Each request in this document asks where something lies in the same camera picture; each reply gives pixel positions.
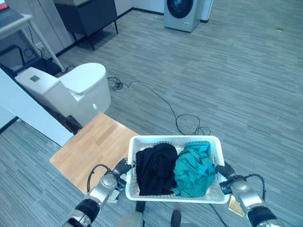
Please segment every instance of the black cloth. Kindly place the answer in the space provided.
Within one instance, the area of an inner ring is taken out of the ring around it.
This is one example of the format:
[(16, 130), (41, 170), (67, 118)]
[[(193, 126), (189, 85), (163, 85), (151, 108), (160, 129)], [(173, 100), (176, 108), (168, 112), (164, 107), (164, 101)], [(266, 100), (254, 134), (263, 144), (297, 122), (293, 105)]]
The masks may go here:
[(169, 195), (176, 187), (175, 162), (178, 158), (174, 146), (161, 143), (136, 153), (137, 182), (140, 195)]

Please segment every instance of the table leg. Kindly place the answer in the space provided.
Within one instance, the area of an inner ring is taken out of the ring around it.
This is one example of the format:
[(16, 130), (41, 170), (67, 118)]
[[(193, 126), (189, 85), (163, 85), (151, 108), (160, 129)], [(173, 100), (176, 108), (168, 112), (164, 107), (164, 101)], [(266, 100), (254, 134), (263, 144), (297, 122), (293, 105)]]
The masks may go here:
[(35, 33), (37, 34), (38, 38), (40, 39), (40, 41), (42, 42), (43, 46), (47, 49), (47, 51), (49, 52), (49, 54), (51, 55), (51, 57), (53, 58), (54, 62), (59, 65), (59, 67), (61, 68), (61, 71), (64, 72), (64, 67), (62, 66), (62, 64), (59, 62), (58, 58), (56, 57), (56, 55), (54, 54), (54, 52), (52, 51), (51, 47), (48, 45), (47, 41), (44, 39), (43, 35), (41, 34), (41, 32), (39, 31), (39, 29), (37, 28), (36, 24), (34, 23), (34, 21), (31, 19), (29, 21), (32, 29), (35, 31)]
[(72, 37), (74, 37), (75, 42), (77, 42), (77, 38), (76, 38), (75, 34), (73, 32), (71, 34), (72, 34)]
[(116, 33), (118, 34), (117, 22), (115, 21)]
[(90, 43), (90, 45), (91, 45), (91, 48), (93, 48), (93, 51), (95, 51), (95, 47), (94, 47), (93, 42), (91, 41), (90, 36), (88, 35), (87, 38), (88, 38), (88, 40), (89, 40), (89, 43)]

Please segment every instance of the toilet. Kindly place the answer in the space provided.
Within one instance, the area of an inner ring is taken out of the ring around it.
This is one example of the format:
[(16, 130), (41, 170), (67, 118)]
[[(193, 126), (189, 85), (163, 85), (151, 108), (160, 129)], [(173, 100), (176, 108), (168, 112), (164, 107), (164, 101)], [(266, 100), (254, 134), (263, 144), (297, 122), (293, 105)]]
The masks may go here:
[(82, 127), (111, 103), (106, 69), (99, 63), (82, 64), (59, 78), (31, 67), (15, 79), (42, 105), (71, 115)]

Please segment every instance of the wooden table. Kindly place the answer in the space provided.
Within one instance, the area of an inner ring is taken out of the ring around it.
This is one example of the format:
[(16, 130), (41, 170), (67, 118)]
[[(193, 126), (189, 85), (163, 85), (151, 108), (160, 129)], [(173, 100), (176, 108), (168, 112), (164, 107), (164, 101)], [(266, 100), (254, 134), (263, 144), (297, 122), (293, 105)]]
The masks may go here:
[[(50, 162), (86, 194), (87, 178), (92, 168), (100, 163), (114, 168), (122, 158), (128, 156), (129, 140), (136, 135), (136, 132), (100, 113), (65, 144)], [(90, 188), (98, 184), (104, 173), (102, 167), (95, 171)]]

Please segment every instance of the black wire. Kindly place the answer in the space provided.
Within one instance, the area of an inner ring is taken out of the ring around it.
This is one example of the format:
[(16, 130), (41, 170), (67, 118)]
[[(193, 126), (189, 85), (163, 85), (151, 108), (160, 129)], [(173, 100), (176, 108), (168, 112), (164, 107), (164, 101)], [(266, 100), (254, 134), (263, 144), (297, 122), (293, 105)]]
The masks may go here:
[(108, 167), (107, 167), (106, 165), (104, 165), (104, 164), (98, 164), (98, 165), (94, 166), (94, 167), (92, 168), (90, 174), (89, 174), (88, 179), (87, 179), (87, 193), (89, 193), (89, 191), (90, 191), (90, 179), (91, 179), (91, 176), (95, 173), (95, 172), (94, 172), (95, 169), (97, 169), (99, 166), (104, 167), (107, 171), (111, 171), (111, 169), (108, 168)]
[(74, 65), (70, 65), (70, 66), (68, 66), (68, 67), (64, 68), (63, 73), (66, 73), (66, 72), (68, 72), (68, 71), (70, 71), (70, 70), (73, 70), (74, 68), (76, 68), (76, 66), (74, 66)]
[(34, 42), (32, 30), (30, 29), (29, 26), (27, 26), (27, 27), (28, 27), (28, 30), (29, 30), (30, 37), (31, 37), (31, 39), (32, 39), (33, 45), (34, 45), (34, 46), (38, 49), (38, 51), (41, 53), (41, 58), (43, 58), (43, 52), (42, 52), (42, 50), (40, 50), (40, 49), (37, 47), (37, 45), (35, 44), (35, 42)]
[(217, 214), (218, 218), (220, 219), (220, 221), (222, 222), (222, 224), (225, 226), (225, 227), (228, 227), (227, 224), (223, 221), (221, 215), (217, 212), (217, 210), (212, 206), (212, 204), (210, 204), (210, 207), (213, 208), (214, 212)]
[[(132, 81), (131, 83), (129, 84), (126, 84), (126, 83), (122, 83), (120, 78), (119, 77), (108, 77), (107, 78), (108, 80), (110, 81), (113, 81), (115, 83), (114, 87), (113, 87), (113, 90), (116, 91), (116, 90), (121, 90), (123, 88), (123, 85), (127, 86), (127, 88), (129, 88), (133, 83), (139, 83), (145, 87), (147, 87), (150, 91), (152, 91), (152, 93), (154, 93), (155, 95), (157, 95), (160, 99), (162, 99), (170, 108), (170, 110), (172, 111), (174, 117), (175, 117), (175, 124), (176, 124), (176, 128), (178, 129), (178, 131), (182, 134), (182, 135), (199, 135), (200, 132), (202, 133), (202, 135), (205, 135), (205, 129), (207, 129), (208, 131), (208, 134), (207, 135), (210, 135), (211, 134), (211, 130), (210, 128), (208, 127), (205, 127), (205, 126), (201, 126), (201, 120), (199, 117), (195, 116), (195, 115), (192, 115), (192, 114), (181, 114), (179, 116), (176, 115), (175, 111), (173, 110), (173, 108), (171, 107), (171, 105), (169, 104), (168, 101), (166, 101), (161, 95), (159, 95), (157, 92), (155, 92), (152, 88), (150, 88), (148, 85), (140, 82), (140, 81), (137, 81), (137, 80), (134, 80)], [(183, 116), (189, 116), (189, 117), (193, 117), (193, 118), (196, 118), (198, 120), (198, 126), (196, 127), (195, 131), (193, 133), (184, 133), (181, 131), (181, 129), (179, 128), (179, 125), (178, 125), (178, 119), (180, 119), (180, 117), (183, 117)]]
[(244, 179), (246, 180), (247, 178), (252, 177), (252, 176), (256, 176), (262, 181), (262, 199), (263, 199), (263, 201), (265, 201), (266, 190), (265, 190), (265, 180), (264, 180), (264, 178), (260, 174), (249, 174), (248, 176), (245, 176)]

